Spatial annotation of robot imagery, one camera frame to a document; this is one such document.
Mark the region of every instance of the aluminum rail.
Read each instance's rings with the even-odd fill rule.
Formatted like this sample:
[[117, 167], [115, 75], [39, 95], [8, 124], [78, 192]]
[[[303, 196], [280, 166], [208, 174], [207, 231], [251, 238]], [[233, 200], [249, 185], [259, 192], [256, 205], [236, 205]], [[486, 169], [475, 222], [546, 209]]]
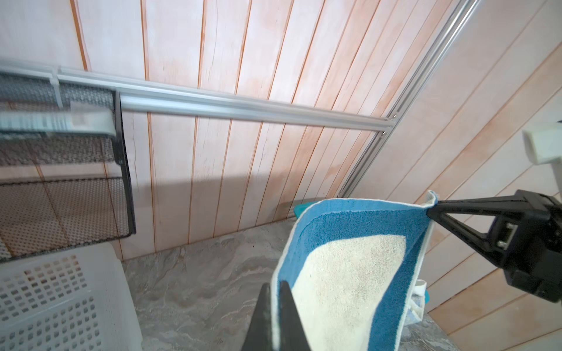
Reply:
[[0, 72], [49, 79], [56, 91], [59, 83], [116, 90], [123, 110], [374, 131], [391, 131], [395, 124], [383, 118], [7, 59], [0, 59]]
[[[479, 2], [480, 0], [460, 0], [404, 91], [390, 110], [387, 120], [395, 122], [396, 125], [402, 120], [418, 93], [439, 65], [445, 53], [451, 47], [451, 44], [458, 37], [466, 22], [468, 22], [471, 15], [474, 13]], [[361, 181], [367, 169], [369, 169], [375, 157], [377, 157], [394, 130], [395, 129], [377, 133], [372, 138], [369, 145], [365, 148], [365, 152], [355, 164], [346, 183], [339, 192], [338, 197], [348, 198], [351, 196], [351, 193], [357, 187], [357, 184]]]

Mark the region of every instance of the black mesh basket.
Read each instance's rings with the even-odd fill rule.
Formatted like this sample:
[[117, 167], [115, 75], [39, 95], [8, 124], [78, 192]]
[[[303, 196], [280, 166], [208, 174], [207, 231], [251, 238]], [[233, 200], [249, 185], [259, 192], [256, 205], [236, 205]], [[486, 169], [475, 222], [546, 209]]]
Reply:
[[0, 262], [126, 238], [135, 233], [129, 166], [117, 92], [0, 74], [0, 109], [59, 111], [71, 101], [109, 108], [116, 136], [25, 133], [0, 140], [0, 172], [19, 166], [116, 163], [121, 176], [0, 184]]

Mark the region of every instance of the gray marble surface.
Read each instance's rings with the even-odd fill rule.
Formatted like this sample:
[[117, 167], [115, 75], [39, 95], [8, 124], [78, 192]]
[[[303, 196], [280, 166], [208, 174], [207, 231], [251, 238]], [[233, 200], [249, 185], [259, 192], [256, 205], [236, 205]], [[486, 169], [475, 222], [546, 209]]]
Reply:
[[[131, 259], [125, 276], [144, 351], [240, 350], [261, 285], [294, 219]], [[457, 351], [427, 316], [402, 333], [402, 351]]]

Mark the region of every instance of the white plastic basket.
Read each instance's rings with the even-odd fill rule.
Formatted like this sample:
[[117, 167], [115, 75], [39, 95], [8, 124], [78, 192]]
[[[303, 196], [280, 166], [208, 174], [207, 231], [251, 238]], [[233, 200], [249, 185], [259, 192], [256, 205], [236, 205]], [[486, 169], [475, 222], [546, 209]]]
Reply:
[[141, 351], [111, 244], [0, 265], [0, 351]]

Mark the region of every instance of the white plastic clip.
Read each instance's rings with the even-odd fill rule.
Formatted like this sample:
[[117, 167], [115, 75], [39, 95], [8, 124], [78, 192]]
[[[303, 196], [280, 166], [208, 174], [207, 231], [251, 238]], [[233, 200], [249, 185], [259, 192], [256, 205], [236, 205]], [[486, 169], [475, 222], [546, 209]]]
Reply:
[[58, 69], [59, 67], [54, 67], [53, 68], [53, 75], [51, 76], [51, 78], [49, 78], [49, 82], [51, 83], [51, 85], [53, 86], [53, 89], [55, 90], [55, 98], [57, 99], [57, 105], [59, 109], [63, 109], [64, 106], [62, 105], [62, 96], [61, 96], [61, 87], [60, 87], [60, 82], [58, 81]]

